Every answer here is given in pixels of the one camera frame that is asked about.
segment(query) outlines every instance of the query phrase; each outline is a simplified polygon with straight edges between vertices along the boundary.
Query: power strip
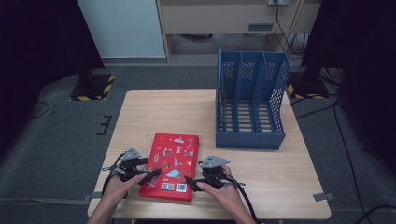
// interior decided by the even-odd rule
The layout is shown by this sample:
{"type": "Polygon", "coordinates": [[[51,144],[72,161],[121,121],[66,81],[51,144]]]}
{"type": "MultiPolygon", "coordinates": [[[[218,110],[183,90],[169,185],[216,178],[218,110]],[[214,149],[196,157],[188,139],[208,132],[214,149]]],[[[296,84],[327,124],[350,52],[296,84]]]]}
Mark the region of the power strip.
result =
{"type": "Polygon", "coordinates": [[[268,0],[268,5],[274,6],[276,2],[279,6],[290,5],[290,0],[268,0]]]}

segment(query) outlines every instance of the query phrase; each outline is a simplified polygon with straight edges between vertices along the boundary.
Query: plastic file organizer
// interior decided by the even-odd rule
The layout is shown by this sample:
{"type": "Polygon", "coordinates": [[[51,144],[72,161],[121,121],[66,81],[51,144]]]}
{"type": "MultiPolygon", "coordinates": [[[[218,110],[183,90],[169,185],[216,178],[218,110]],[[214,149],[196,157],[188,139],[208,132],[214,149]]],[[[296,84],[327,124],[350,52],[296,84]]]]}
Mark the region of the plastic file organizer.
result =
{"type": "Polygon", "coordinates": [[[220,51],[216,147],[279,149],[280,106],[289,75],[285,53],[220,51]]]}

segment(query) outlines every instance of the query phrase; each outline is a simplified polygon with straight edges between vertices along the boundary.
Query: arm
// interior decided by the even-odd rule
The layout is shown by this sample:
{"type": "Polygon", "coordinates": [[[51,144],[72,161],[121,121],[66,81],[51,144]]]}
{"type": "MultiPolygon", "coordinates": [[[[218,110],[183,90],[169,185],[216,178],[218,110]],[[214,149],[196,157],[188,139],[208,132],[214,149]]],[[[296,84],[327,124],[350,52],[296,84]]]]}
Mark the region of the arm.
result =
{"type": "MultiPolygon", "coordinates": [[[[222,168],[227,175],[232,176],[231,169],[228,166],[223,165],[222,168]]],[[[233,217],[237,224],[256,224],[253,217],[242,203],[238,189],[234,185],[225,184],[222,188],[216,189],[206,183],[198,182],[197,186],[204,192],[212,195],[231,217],[233,217]]]]}
{"type": "Polygon", "coordinates": [[[142,181],[146,175],[147,173],[137,175],[126,182],[121,182],[117,175],[111,178],[111,180],[108,182],[102,199],[96,206],[91,217],[88,219],[88,224],[107,224],[111,215],[113,215],[113,213],[116,211],[117,205],[121,202],[124,195],[129,189],[142,181]]]}

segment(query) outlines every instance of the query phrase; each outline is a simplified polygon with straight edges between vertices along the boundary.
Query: gray carpet floor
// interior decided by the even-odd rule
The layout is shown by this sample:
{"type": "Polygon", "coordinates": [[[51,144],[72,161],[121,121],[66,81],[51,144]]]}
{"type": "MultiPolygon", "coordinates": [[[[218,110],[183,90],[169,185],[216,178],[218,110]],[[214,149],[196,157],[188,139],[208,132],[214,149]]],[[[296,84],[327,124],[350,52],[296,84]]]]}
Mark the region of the gray carpet floor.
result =
{"type": "MultiPolygon", "coordinates": [[[[116,79],[102,101],[69,101],[77,76],[49,84],[42,90],[31,117],[21,127],[0,166],[0,199],[8,200],[0,203],[0,223],[86,223],[86,204],[16,203],[15,199],[75,203],[91,194],[128,90],[216,88],[216,66],[126,66],[108,67],[107,71],[116,79]],[[112,119],[107,132],[100,135],[104,130],[101,123],[107,122],[108,116],[112,119]]],[[[336,99],[337,96],[303,100],[294,104],[293,110],[300,116],[331,105],[336,99]]],[[[361,150],[359,138],[340,105],[335,111],[364,209],[368,211],[380,204],[396,205],[396,176],[374,152],[361,150]]],[[[298,121],[320,183],[335,199],[329,201],[332,216],[327,220],[283,220],[283,223],[354,223],[363,212],[332,108],[298,121]]],[[[370,215],[370,221],[366,219],[362,223],[395,223],[395,220],[395,210],[380,209],[370,215]]],[[[187,222],[200,223],[138,221],[141,224],[187,222]]],[[[113,220],[113,223],[130,223],[130,220],[113,220]]]]}

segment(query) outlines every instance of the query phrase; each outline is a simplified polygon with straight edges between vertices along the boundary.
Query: book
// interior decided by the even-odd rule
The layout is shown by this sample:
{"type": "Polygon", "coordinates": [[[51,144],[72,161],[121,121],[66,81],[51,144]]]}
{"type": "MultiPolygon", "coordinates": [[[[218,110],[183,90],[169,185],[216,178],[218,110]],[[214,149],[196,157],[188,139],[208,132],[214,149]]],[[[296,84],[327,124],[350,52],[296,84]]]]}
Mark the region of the book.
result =
{"type": "Polygon", "coordinates": [[[144,183],[139,195],[190,202],[192,187],[186,183],[184,176],[194,178],[198,145],[198,135],[156,133],[146,171],[161,168],[161,174],[144,183]]]}

